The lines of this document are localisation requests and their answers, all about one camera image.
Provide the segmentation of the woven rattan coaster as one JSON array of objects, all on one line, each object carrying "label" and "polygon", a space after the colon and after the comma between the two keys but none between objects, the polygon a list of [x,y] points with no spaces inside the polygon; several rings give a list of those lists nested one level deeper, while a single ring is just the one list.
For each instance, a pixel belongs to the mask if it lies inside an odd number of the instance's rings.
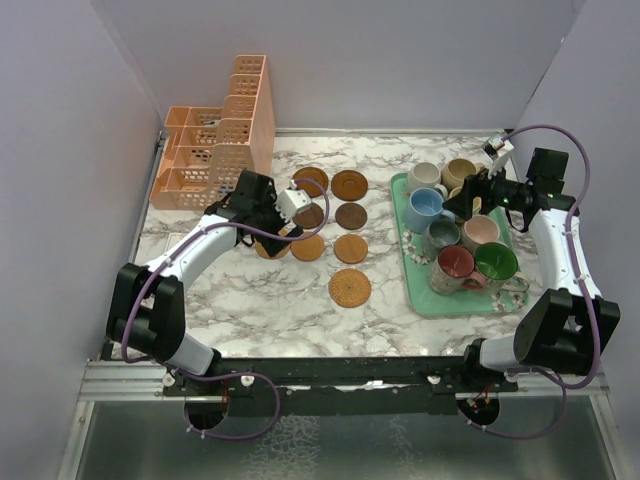
[{"label": "woven rattan coaster", "polygon": [[357,269],[342,269],[330,279],[329,294],[341,307],[355,308],[363,305],[371,295],[369,278]]},{"label": "woven rattan coaster", "polygon": [[275,240],[264,236],[255,236],[255,250],[264,259],[279,259],[290,250],[288,241]]}]

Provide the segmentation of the dark brown wooden coaster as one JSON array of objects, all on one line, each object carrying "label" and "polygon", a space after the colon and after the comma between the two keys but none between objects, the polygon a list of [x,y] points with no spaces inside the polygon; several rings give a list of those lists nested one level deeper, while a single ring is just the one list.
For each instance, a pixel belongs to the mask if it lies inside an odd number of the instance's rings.
[{"label": "dark brown wooden coaster", "polygon": [[292,221],[304,230],[315,230],[323,224],[324,210],[318,204],[312,203],[309,209],[295,215]]}]

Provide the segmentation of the red pink mug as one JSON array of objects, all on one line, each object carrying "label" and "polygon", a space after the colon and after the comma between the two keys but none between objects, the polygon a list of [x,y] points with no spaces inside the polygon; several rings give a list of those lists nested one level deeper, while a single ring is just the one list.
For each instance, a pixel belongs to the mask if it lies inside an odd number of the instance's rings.
[{"label": "red pink mug", "polygon": [[452,295],[461,290],[483,290],[487,280],[476,270],[475,259],[469,250],[451,245],[438,253],[428,284],[437,294]]}]

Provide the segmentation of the brown ringed wooden coaster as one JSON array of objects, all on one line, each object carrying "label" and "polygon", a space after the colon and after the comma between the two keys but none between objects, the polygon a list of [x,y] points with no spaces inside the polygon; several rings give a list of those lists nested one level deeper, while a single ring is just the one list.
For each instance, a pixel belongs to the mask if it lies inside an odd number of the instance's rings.
[{"label": "brown ringed wooden coaster", "polygon": [[329,185],[327,174],[317,167],[304,167],[296,171],[292,179],[299,189],[304,190],[310,198],[318,198]]}]

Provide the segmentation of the peach mesh file organizer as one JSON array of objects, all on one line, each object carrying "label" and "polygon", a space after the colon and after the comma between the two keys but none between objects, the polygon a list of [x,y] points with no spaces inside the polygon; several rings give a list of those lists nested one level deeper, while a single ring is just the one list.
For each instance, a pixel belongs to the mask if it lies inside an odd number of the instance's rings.
[{"label": "peach mesh file organizer", "polygon": [[223,104],[172,106],[166,146],[150,193],[157,210],[202,211],[248,169],[271,174],[276,134],[265,55],[235,58]]}]

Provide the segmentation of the light wooden coaster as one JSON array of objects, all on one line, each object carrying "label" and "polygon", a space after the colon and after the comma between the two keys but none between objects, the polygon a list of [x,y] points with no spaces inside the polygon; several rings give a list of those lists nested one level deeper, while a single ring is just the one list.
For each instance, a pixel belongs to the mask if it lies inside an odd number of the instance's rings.
[{"label": "light wooden coaster", "polygon": [[339,237],[334,245],[336,257],[347,264],[362,262],[368,254],[366,240],[357,234],[346,234]]},{"label": "light wooden coaster", "polygon": [[291,243],[292,255],[304,262],[312,262],[319,259],[325,250],[323,238],[316,234],[304,240],[297,240]]}]

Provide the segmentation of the dark walnut coaster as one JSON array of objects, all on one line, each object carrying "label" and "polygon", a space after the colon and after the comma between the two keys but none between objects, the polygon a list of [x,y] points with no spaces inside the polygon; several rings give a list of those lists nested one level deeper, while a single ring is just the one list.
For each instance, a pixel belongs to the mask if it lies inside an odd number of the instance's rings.
[{"label": "dark walnut coaster", "polygon": [[368,214],[360,204],[349,202],[336,210],[335,220],[346,230],[358,230],[366,224]]}]

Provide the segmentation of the mint green tray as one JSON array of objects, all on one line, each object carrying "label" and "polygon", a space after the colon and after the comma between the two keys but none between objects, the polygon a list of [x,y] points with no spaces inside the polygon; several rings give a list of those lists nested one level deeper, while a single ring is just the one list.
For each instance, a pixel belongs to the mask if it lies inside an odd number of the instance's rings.
[{"label": "mint green tray", "polygon": [[524,308],[529,303],[528,291],[486,293],[461,290],[443,296],[430,289],[428,278],[433,263],[423,252],[421,235],[404,224],[404,211],[409,204],[407,177],[407,173],[393,175],[390,191],[408,302],[413,310],[424,317],[460,317],[509,314]]}]

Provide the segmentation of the light wooden front coaster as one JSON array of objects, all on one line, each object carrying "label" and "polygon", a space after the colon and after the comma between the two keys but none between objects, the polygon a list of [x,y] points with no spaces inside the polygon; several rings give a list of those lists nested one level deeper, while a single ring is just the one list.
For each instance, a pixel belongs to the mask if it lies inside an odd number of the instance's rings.
[{"label": "light wooden front coaster", "polygon": [[362,262],[368,254],[366,240],[357,234],[346,234],[339,237],[334,245],[336,257],[347,264]]}]

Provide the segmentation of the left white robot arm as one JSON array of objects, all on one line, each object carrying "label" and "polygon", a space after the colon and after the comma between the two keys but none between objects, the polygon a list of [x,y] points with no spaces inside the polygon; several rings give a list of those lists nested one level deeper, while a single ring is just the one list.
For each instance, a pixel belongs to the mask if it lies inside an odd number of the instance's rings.
[{"label": "left white robot arm", "polygon": [[243,170],[234,190],[209,205],[194,229],[160,257],[125,264],[116,276],[107,337],[151,359],[186,371],[186,382],[206,395],[220,385],[219,351],[187,333],[185,292],[222,254],[255,241],[271,256],[303,233],[281,230],[312,204],[294,182],[277,192],[268,176]]}]

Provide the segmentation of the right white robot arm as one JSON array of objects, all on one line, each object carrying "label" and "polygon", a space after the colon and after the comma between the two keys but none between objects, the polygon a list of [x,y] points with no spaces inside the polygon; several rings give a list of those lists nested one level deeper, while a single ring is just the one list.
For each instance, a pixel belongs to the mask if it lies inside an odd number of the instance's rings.
[{"label": "right white robot arm", "polygon": [[445,207],[469,219],[474,199],[480,198],[484,214],[496,208],[520,213],[536,245],[544,292],[513,335],[481,338],[466,348],[461,383],[481,391],[500,373],[545,369],[580,377],[575,386],[582,388],[597,373],[620,309],[603,299],[590,275],[579,238],[578,202],[563,192],[568,155],[535,149],[526,181],[518,182],[506,176],[510,148],[485,143],[482,149],[489,164],[467,176]]}]

